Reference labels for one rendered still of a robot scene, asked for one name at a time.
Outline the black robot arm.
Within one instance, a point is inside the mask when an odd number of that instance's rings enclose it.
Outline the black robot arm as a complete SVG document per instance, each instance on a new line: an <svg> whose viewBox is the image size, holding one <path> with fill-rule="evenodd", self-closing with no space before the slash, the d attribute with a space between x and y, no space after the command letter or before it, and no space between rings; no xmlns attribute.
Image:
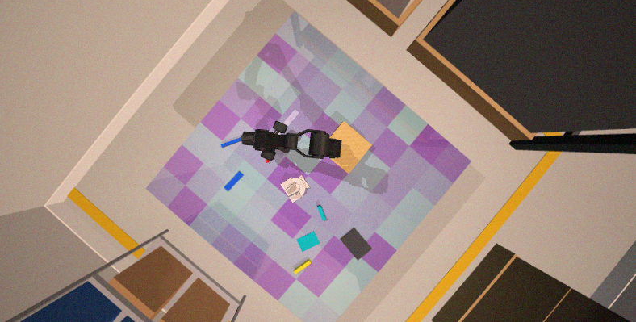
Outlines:
<svg viewBox="0 0 636 322"><path fill-rule="evenodd" d="M310 132L310 144L308 156L297 149L298 137ZM314 133L315 132L315 133ZM289 153L295 150L303 157L324 159L324 157L338 158L341 157L342 140L329 138L326 131L306 129L299 133L286 133L286 135L274 134L265 129L255 129L255 132L243 132L241 135L241 143L244 145L252 145L257 151L264 151L267 148L280 150Z"/></svg>

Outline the cyan flat rectangular plate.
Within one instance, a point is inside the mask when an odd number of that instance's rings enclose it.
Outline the cyan flat rectangular plate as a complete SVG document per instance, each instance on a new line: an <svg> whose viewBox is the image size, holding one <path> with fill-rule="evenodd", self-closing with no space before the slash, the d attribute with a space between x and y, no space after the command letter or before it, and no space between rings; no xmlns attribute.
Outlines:
<svg viewBox="0 0 636 322"><path fill-rule="evenodd" d="M302 252L320 243L314 232L309 232L308 234L301 236L296 240Z"/></svg>

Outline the teal rectangular bar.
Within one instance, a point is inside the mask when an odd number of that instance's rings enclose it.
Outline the teal rectangular bar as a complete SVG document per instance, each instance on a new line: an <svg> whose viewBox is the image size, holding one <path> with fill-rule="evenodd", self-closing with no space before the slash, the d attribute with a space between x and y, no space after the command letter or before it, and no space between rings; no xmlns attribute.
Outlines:
<svg viewBox="0 0 636 322"><path fill-rule="evenodd" d="M324 215L324 212L323 212L323 210L322 210L321 205L318 205L318 206L317 206L317 209L318 209L318 211L319 211L319 213L320 213L321 219L322 219L323 221L324 221L324 220L326 220L326 217L325 217L325 215Z"/></svg>

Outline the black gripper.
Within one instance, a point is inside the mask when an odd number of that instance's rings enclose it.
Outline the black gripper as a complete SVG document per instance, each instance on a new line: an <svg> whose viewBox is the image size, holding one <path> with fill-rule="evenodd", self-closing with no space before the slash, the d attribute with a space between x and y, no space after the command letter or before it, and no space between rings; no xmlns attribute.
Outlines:
<svg viewBox="0 0 636 322"><path fill-rule="evenodd" d="M287 130L287 125L284 123L280 123L279 121L275 121L273 129L275 129L274 134L279 134L279 133L285 134ZM262 151L261 157L269 161L272 161L274 159L275 154L276 154L275 146L273 146L273 148L267 148L266 150Z"/></svg>

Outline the yellow rectangular bar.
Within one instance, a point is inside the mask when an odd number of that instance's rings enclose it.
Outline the yellow rectangular bar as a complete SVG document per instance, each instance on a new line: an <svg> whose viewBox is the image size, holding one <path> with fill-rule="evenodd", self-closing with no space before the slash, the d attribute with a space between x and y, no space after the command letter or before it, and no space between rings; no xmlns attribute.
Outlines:
<svg viewBox="0 0 636 322"><path fill-rule="evenodd" d="M300 272L302 269L304 269L305 267L307 267L308 265L311 264L310 259L308 259L307 261L305 261L302 265L300 265L299 267L297 267L296 269L294 269L295 274L297 272Z"/></svg>

